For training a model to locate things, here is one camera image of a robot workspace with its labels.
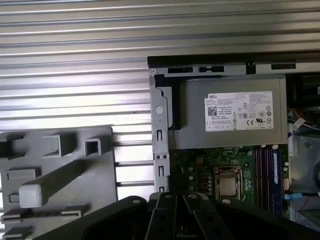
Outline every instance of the qr code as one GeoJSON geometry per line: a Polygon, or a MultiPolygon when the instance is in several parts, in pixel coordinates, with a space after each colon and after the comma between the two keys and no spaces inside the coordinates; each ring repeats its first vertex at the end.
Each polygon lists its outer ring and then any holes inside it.
{"type": "Polygon", "coordinates": [[[209,106],[208,107],[208,116],[217,116],[217,107],[209,106]]]}

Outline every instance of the ribbed metal sheet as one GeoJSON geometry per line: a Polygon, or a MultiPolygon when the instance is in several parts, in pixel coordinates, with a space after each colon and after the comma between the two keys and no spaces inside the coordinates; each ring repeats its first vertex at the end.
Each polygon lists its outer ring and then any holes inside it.
{"type": "Polygon", "coordinates": [[[118,195],[147,197],[147,56],[314,49],[319,0],[1,0],[0,130],[113,125],[118,195]]]}

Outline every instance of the cpu socket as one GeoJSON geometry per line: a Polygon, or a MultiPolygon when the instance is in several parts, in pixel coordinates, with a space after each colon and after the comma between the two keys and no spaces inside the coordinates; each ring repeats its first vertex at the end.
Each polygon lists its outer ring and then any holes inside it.
{"type": "Polygon", "coordinates": [[[215,166],[215,198],[244,198],[242,190],[242,169],[239,165],[215,166]]]}

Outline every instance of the blue ram stick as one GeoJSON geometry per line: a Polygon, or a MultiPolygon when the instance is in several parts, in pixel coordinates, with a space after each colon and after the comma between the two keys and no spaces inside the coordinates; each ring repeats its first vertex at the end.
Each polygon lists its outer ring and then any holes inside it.
{"type": "Polygon", "coordinates": [[[279,149],[271,152],[271,201],[273,213],[282,216],[282,180],[281,180],[281,153],[279,149]]]}

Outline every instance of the power supply label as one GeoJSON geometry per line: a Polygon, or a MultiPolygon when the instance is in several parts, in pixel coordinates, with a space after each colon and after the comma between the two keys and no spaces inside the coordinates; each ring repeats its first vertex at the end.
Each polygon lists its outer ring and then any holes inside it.
{"type": "Polygon", "coordinates": [[[271,91],[210,93],[204,110],[207,132],[274,128],[271,91]]]}

